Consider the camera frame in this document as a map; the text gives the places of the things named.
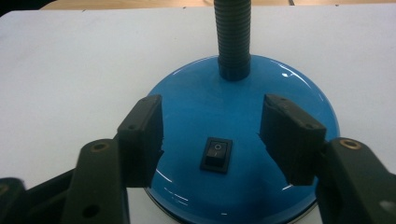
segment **wooden floor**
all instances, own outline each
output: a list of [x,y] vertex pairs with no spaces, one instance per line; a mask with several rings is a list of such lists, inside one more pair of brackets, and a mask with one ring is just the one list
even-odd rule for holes
[[[396,0],[252,0],[253,6],[306,6],[396,3]],[[213,0],[57,0],[42,9],[116,9],[150,7],[211,7]]]

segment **white table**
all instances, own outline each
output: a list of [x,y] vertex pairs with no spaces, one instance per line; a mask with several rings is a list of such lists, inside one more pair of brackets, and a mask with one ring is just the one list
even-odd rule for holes
[[[396,173],[396,5],[254,7],[251,53],[324,91],[342,136]],[[0,176],[31,188],[111,138],[134,104],[180,66],[217,54],[214,10],[24,11],[0,18]],[[133,223],[174,223],[142,189]],[[318,223],[318,210],[302,223]]]

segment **flexible gooseneck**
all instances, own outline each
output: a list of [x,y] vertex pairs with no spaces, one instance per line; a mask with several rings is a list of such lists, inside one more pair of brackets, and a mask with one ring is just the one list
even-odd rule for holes
[[250,0],[215,0],[219,74],[237,81],[250,73]]

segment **blue lamp base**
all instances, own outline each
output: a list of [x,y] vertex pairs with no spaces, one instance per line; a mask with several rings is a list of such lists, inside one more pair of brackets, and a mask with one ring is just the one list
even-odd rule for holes
[[[289,186],[258,136],[266,93],[289,98],[339,135],[325,95],[295,69],[251,56],[250,75],[229,82],[218,57],[190,63],[149,94],[163,96],[164,154],[150,197],[190,223],[284,223],[315,203],[315,186]],[[200,168],[209,137],[233,142],[226,173]]]

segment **power switch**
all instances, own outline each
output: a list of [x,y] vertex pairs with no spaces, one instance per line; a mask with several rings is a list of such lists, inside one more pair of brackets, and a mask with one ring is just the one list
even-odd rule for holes
[[201,168],[204,170],[226,173],[230,160],[233,141],[221,138],[207,138]]

